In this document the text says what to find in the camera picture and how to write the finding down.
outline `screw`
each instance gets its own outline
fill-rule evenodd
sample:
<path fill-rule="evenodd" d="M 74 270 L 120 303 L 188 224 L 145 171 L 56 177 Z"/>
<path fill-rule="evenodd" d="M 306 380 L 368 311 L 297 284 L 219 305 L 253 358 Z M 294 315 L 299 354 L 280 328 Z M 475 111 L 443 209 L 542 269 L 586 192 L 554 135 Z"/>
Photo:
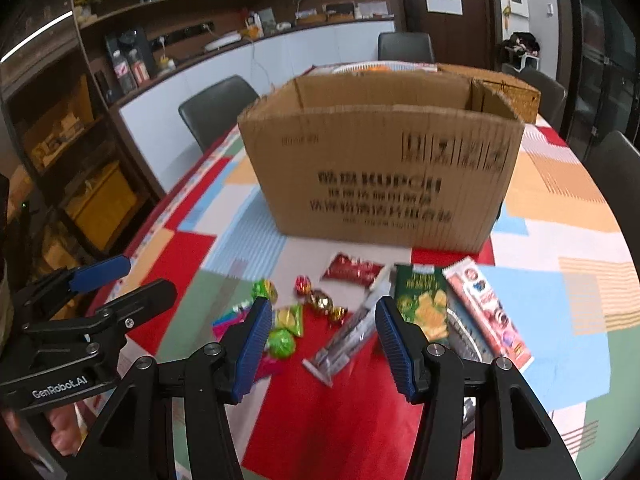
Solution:
<path fill-rule="evenodd" d="M 495 360 L 495 364 L 498 368 L 502 368 L 502 370 L 511 370 L 511 367 L 513 366 L 513 363 L 507 357 L 498 357 Z"/>
<path fill-rule="evenodd" d="M 439 357 L 444 354 L 444 346 L 438 343 L 431 343 L 429 346 L 427 346 L 427 352 L 429 352 L 433 356 Z"/>
<path fill-rule="evenodd" d="M 146 370 L 151 366 L 151 363 L 153 363 L 153 361 L 154 360 L 148 355 L 142 356 L 140 359 L 136 361 L 136 368 L 138 370 Z"/>
<path fill-rule="evenodd" d="M 97 354 L 99 349 L 100 349 L 100 343 L 89 343 L 86 346 L 86 352 L 89 355 Z"/>
<path fill-rule="evenodd" d="M 204 353 L 206 355 L 218 355 L 222 352 L 222 345 L 220 343 L 208 343 L 204 345 Z"/>

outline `led light strip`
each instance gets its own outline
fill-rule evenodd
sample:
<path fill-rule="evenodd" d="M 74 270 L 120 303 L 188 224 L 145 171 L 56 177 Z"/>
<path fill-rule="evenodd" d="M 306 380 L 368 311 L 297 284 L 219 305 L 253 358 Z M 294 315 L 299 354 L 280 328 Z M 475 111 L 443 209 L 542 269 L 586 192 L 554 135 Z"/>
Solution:
<path fill-rule="evenodd" d="M 0 63 L 4 63 L 6 61 L 6 59 L 11 55 L 14 54 L 18 49 L 24 47 L 27 43 L 29 43 L 33 38 L 36 38 L 37 36 L 39 36 L 40 34 L 42 34 L 45 30 L 47 30 L 48 28 L 53 27 L 56 23 L 61 22 L 62 20 L 64 20 L 65 18 L 68 18 L 69 16 L 71 16 L 74 12 L 72 10 L 70 10 L 69 12 L 65 12 L 64 14 L 62 14 L 61 16 L 58 16 L 55 20 L 51 20 L 49 23 L 47 23 L 47 25 L 43 25 L 42 27 L 40 27 L 38 30 L 36 30 L 33 34 L 28 35 L 26 38 L 24 38 L 20 43 L 18 43 L 16 46 L 14 46 L 9 52 L 7 52 L 6 54 L 4 54 L 4 56 L 2 56 L 0 58 Z"/>

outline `green snack package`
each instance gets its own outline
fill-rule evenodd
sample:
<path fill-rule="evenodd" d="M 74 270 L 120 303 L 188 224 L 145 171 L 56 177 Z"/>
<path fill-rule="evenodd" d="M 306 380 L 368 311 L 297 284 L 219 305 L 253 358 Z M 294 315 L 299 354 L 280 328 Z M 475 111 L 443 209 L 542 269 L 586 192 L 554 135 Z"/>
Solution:
<path fill-rule="evenodd" d="M 269 280 L 263 279 L 254 283 L 254 287 L 251 289 L 252 300 L 255 301 L 255 298 L 258 296 L 269 298 L 271 306 L 275 305 L 276 301 L 278 301 L 278 291 L 276 290 L 276 286 Z"/>
<path fill-rule="evenodd" d="M 302 305 L 296 304 L 289 308 L 274 310 L 272 327 L 286 328 L 294 336 L 302 337 Z"/>
<path fill-rule="evenodd" d="M 267 350 L 271 357 L 286 359 L 296 351 L 296 340 L 286 328 L 277 328 L 269 332 Z"/>
<path fill-rule="evenodd" d="M 393 297 L 405 321 L 418 325 L 429 341 L 446 341 L 447 281 L 442 269 L 396 265 Z"/>

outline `brown cardboard box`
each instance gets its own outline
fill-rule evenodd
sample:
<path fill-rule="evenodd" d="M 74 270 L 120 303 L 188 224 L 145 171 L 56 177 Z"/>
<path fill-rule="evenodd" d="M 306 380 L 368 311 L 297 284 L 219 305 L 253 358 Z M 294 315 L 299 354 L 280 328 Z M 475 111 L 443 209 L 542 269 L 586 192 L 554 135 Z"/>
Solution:
<path fill-rule="evenodd" d="M 284 234 L 471 252 L 524 130 L 481 82 L 422 71 L 301 76 L 238 122 Z"/>
<path fill-rule="evenodd" d="M 538 107 L 540 106 L 540 91 L 528 85 L 517 77 L 502 72 L 492 72 L 470 66 L 447 65 L 438 63 L 438 70 L 452 72 L 466 77 L 479 79 L 489 88 L 502 92 L 511 102 L 513 109 L 526 123 L 536 123 Z"/>

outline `patchwork tablecloth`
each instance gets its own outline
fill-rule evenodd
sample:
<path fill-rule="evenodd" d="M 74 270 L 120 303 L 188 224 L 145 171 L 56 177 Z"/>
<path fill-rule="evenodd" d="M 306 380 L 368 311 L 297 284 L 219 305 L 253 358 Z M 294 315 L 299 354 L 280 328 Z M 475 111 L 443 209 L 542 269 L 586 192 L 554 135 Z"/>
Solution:
<path fill-rule="evenodd" d="M 245 300 L 253 280 L 275 282 L 276 307 L 293 303 L 295 276 L 319 276 L 337 251 L 385 263 L 463 256 L 279 234 L 237 129 L 178 188 L 132 246 L 130 275 L 100 295 L 111 300 L 160 277 L 178 289 L 170 311 L 131 332 L 123 371 L 139 355 L 173 360 L 210 341 L 213 320 Z M 640 286 L 606 201 L 543 120 L 527 125 L 500 218 L 474 257 L 535 356 L 527 381 L 583 479 L 601 480 L 640 425 L 640 368 L 631 364 L 640 354 Z M 345 306 L 364 298 L 341 283 L 322 288 Z M 271 480 L 402 479 L 420 409 L 396 392 L 373 342 L 332 389 L 313 378 L 300 360 L 331 334 L 305 314 L 284 372 L 228 410 L 242 465 Z M 181 409 L 176 401 L 175 456 L 188 476 Z M 463 442 L 459 478 L 468 478 L 472 446 L 472 437 Z"/>

